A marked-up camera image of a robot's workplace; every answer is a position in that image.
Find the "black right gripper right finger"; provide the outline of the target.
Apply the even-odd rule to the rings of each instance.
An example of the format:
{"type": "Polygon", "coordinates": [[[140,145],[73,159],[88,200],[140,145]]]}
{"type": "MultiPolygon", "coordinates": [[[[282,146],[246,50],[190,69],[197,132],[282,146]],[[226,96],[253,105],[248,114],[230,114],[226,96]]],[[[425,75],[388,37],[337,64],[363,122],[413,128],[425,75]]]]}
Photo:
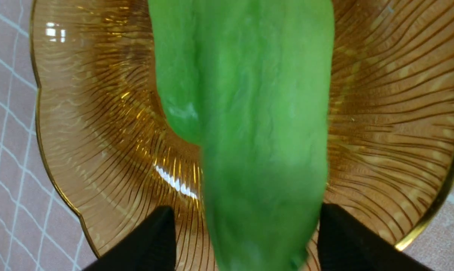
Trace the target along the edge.
{"type": "Polygon", "coordinates": [[[322,271],[430,271],[337,204],[323,203],[318,234],[322,271]]]}

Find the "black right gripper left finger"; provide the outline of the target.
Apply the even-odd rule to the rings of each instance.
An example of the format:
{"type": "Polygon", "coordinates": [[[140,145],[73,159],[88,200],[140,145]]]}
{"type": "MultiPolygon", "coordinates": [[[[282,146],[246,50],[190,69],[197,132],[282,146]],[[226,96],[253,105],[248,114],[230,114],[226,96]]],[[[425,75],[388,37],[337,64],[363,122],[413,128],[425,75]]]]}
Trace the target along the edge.
{"type": "Polygon", "coordinates": [[[176,228],[171,206],[158,206],[110,251],[85,271],[173,271],[176,228]]]}

